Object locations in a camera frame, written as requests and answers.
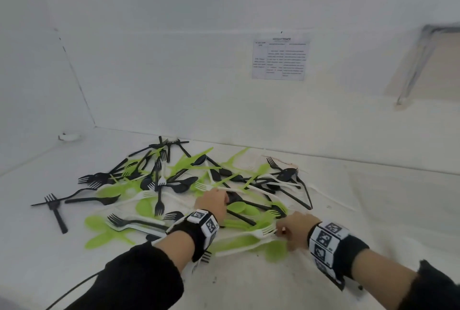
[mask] hand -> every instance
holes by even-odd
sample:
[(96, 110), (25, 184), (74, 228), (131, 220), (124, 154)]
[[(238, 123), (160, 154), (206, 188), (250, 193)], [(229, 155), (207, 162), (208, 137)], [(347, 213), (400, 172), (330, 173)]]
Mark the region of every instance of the hand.
[(205, 191), (202, 197), (197, 198), (195, 208), (210, 211), (219, 225), (222, 225), (227, 214), (228, 202), (227, 192), (214, 188), (211, 191)]
[(310, 230), (321, 220), (311, 214), (294, 212), (276, 221), (276, 236), (287, 238), (287, 248), (308, 248), (307, 237)]

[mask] white enclosure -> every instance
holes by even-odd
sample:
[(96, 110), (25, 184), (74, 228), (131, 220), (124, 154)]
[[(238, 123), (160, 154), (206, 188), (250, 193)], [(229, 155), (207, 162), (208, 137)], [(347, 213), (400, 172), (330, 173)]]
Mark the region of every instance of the white enclosure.
[[(422, 27), (459, 21), (460, 0), (0, 0), (0, 307), (44, 308), (129, 248), (87, 251), (87, 209), (63, 208), (62, 236), (29, 204), (69, 195), (160, 134), (191, 139), (193, 153), (213, 146), (218, 161), (249, 146), (248, 162), (295, 163), (314, 214), (460, 282), (459, 103), (430, 94), (455, 70), (438, 64), (395, 106)], [(282, 32), (311, 39), (305, 81), (253, 80), (253, 40)], [(63, 132), (83, 137), (62, 143)], [(381, 308), (368, 294), (343, 305), (302, 255), (198, 272), (207, 281), (176, 309)]]

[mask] paper notice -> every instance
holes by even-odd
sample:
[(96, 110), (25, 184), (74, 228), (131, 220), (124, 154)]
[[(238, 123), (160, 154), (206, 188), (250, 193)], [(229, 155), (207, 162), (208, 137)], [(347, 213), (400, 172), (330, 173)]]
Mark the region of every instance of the paper notice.
[(308, 39), (256, 39), (253, 79), (304, 80), (309, 46)]

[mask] wristband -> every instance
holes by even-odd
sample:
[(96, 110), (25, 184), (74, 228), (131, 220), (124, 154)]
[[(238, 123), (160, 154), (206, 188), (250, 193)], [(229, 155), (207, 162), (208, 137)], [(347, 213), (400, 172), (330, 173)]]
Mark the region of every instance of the wristband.
[(340, 290), (345, 288), (344, 276), (353, 279), (351, 267), (356, 256), (369, 248), (348, 229), (332, 222), (316, 224), (308, 233), (307, 244), (318, 269)]
[(210, 211), (196, 210), (170, 226), (166, 233), (169, 235), (175, 231), (186, 232), (195, 244), (192, 261), (196, 262), (213, 242), (218, 230), (219, 224)]

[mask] black sleeve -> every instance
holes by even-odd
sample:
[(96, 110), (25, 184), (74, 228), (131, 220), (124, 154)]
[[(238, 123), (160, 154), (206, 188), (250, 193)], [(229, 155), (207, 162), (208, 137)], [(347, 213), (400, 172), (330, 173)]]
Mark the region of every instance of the black sleeve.
[(147, 242), (108, 262), (88, 292), (66, 310), (166, 310), (182, 293), (179, 270)]
[(399, 310), (460, 309), (460, 286), (426, 260), (420, 262), (418, 274)]

